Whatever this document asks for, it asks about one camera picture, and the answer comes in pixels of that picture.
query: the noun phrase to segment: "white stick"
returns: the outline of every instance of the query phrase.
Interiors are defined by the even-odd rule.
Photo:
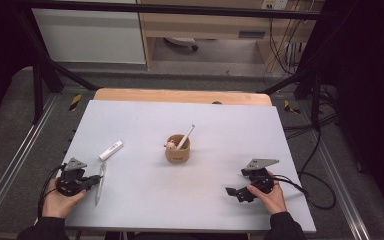
[[[189,135],[191,134],[191,132],[193,131],[194,128],[195,128],[195,124],[192,124],[191,129],[189,130],[188,134],[183,136],[182,140],[180,140],[179,145],[177,145],[177,150],[179,150],[183,146],[183,144],[186,142],[186,139],[188,139]]]

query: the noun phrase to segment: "dark sleeve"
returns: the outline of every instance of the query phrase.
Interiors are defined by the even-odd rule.
[[[24,229],[17,240],[69,240],[64,231],[65,219],[42,217],[36,225]]]
[[[270,217],[271,230],[266,233],[264,240],[302,240],[307,239],[301,226],[294,221],[291,214],[281,212]]]

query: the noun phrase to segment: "hand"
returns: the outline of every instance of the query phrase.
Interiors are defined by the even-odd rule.
[[[263,202],[264,206],[266,206],[271,215],[287,211],[285,199],[283,198],[283,191],[282,188],[280,188],[279,181],[274,181],[273,190],[268,194],[261,192],[253,185],[248,185],[247,189]]]
[[[79,192],[72,197],[66,197],[56,190],[57,179],[54,178],[49,182],[48,191],[43,205],[42,217],[66,218],[74,206],[82,200],[86,195],[86,190]]]

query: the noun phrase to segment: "round container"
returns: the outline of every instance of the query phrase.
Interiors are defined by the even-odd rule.
[[[174,144],[177,146],[179,145],[180,141],[182,140],[184,135],[176,134],[167,139],[167,142],[170,142],[173,140]],[[184,163],[189,159],[190,154],[190,146],[191,142],[189,138],[186,139],[185,143],[183,143],[182,148],[177,149],[168,149],[166,148],[165,155],[167,161],[171,163]]]

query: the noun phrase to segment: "white table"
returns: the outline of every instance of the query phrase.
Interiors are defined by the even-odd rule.
[[[191,156],[165,159],[166,139],[191,124]],[[99,173],[98,154],[117,140],[125,146],[107,162],[99,205],[96,187],[66,220],[69,228],[123,231],[255,232],[270,229],[270,215],[255,199],[239,203],[225,187],[249,184],[240,170],[252,158],[274,158],[268,167],[299,183],[275,107],[196,103],[90,101],[64,162]],[[304,196],[281,183],[289,212],[315,232]]]

